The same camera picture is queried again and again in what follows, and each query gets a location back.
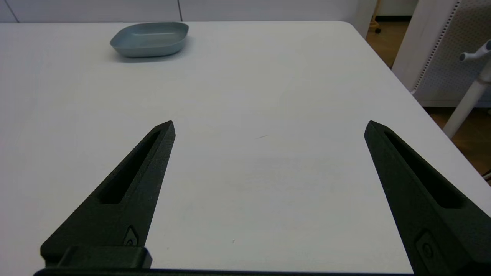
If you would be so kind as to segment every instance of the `white wall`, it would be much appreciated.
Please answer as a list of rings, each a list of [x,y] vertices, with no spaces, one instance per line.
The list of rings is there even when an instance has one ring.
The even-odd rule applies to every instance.
[[[365,37],[377,0],[0,0],[19,22],[345,21]],[[15,22],[12,14],[4,16]]]
[[[14,15],[10,12],[5,0],[0,0],[0,22],[2,23],[13,23],[17,22]]]
[[[418,0],[381,0],[380,16],[410,16],[414,13]]]
[[[180,0],[183,21],[340,20],[365,36],[376,0]]]
[[[19,22],[180,21],[177,0],[7,0]]]

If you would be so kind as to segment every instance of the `table surface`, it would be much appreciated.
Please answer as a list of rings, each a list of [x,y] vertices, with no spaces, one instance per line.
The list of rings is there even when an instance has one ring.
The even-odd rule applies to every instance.
[[[0,24],[0,270],[39,247],[155,125],[176,140],[153,268],[411,273],[363,133],[392,128],[487,214],[491,190],[355,29],[189,23],[124,59],[129,24]]]

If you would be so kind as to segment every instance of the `wooden floor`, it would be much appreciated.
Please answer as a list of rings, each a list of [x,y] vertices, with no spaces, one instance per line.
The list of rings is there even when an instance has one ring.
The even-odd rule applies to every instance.
[[[368,44],[390,68],[394,64],[408,26],[409,22],[380,22],[382,32],[368,32]]]
[[[376,34],[370,31],[366,40],[387,66],[392,67],[409,23],[380,22],[380,25],[382,32]],[[425,110],[443,128],[454,108]],[[452,138],[453,143],[480,174],[491,169],[491,115],[487,111],[474,109]]]

